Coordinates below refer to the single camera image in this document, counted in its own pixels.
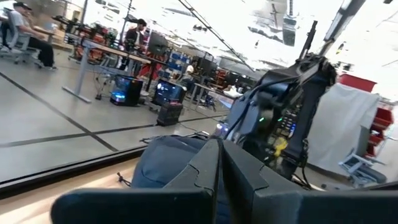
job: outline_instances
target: desk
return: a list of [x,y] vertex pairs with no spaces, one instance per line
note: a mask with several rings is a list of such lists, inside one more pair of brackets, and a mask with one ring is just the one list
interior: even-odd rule
[[[83,80],[86,74],[86,67],[88,64],[88,54],[90,53],[90,49],[100,49],[103,50],[105,52],[111,53],[111,54],[116,54],[122,57],[127,57],[130,60],[136,60],[139,61],[141,63],[150,63],[150,60],[148,59],[144,59],[144,58],[140,58],[137,55],[132,55],[129,54],[125,51],[122,50],[118,50],[118,49],[112,49],[110,47],[98,44],[92,40],[89,39],[82,39],[81,37],[78,37],[76,35],[73,34],[66,34],[67,37],[75,39],[77,41],[82,41],[81,45],[83,47],[83,56],[81,58],[81,62],[80,62],[80,68],[79,68],[79,75],[76,81],[76,86],[75,89],[72,90],[69,87],[63,86],[62,89],[67,91],[68,93],[72,94],[73,96],[83,100],[85,103],[91,103],[91,100],[85,98],[84,96],[80,95],[80,91],[81,91],[81,86],[83,84]],[[132,63],[130,63],[131,66],[129,66],[129,71],[132,71]]]
[[221,94],[221,93],[217,93],[216,90],[214,90],[214,89],[211,89],[211,88],[209,88],[207,86],[195,83],[195,87],[193,88],[192,96],[191,96],[191,98],[189,100],[188,110],[191,109],[192,101],[193,101],[193,99],[195,97],[195,94],[197,92],[198,87],[200,88],[200,92],[199,92],[199,97],[197,98],[197,105],[195,107],[195,111],[198,109],[198,106],[199,106],[199,103],[200,103],[200,99],[201,99],[201,97],[203,95],[203,92],[205,90],[209,91],[209,95],[212,96],[214,99],[227,101],[228,103],[231,103],[231,104],[233,104],[233,102],[235,100],[235,98],[233,98],[233,97],[230,97],[230,96],[227,96],[227,95],[224,95],[224,94]]
[[39,27],[39,26],[34,26],[33,30],[35,30],[35,31],[37,31],[37,32],[39,32],[41,34],[47,35],[48,36],[47,42],[49,44],[52,44],[52,39],[53,39],[53,36],[55,34],[54,31],[46,30],[46,29],[44,29],[42,27]]

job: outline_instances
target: yellow connector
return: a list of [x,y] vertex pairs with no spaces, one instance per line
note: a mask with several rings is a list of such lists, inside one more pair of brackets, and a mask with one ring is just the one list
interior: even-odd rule
[[276,142],[275,142],[275,144],[274,144],[274,147],[275,147],[274,156],[275,156],[275,157],[279,157],[280,154],[281,154],[281,152],[282,152],[282,150],[286,149],[286,147],[287,147],[287,141],[286,141],[286,139],[283,138],[283,137],[279,137],[279,138],[276,140]]

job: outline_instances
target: black case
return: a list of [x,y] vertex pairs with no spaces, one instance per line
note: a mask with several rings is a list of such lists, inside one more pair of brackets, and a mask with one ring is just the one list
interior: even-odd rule
[[183,105],[181,103],[165,103],[157,116],[157,124],[160,126],[170,126],[178,123]]

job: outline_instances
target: blue lit machine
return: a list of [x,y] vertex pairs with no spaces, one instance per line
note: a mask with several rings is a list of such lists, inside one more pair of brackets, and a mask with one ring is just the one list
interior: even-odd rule
[[118,106],[137,106],[142,80],[125,75],[116,75],[110,102]]
[[152,103],[158,106],[162,106],[166,102],[182,103],[186,93],[187,88],[184,86],[160,79]]

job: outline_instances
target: seat backrest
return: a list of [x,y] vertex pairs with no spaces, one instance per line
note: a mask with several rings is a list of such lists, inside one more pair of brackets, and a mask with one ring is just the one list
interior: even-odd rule
[[18,27],[15,25],[15,17],[12,15],[12,11],[6,11],[7,17],[8,17],[8,24],[10,26],[11,34],[12,34],[12,40],[11,43],[9,44],[10,47],[14,47],[17,44],[18,37],[19,37],[19,31]]

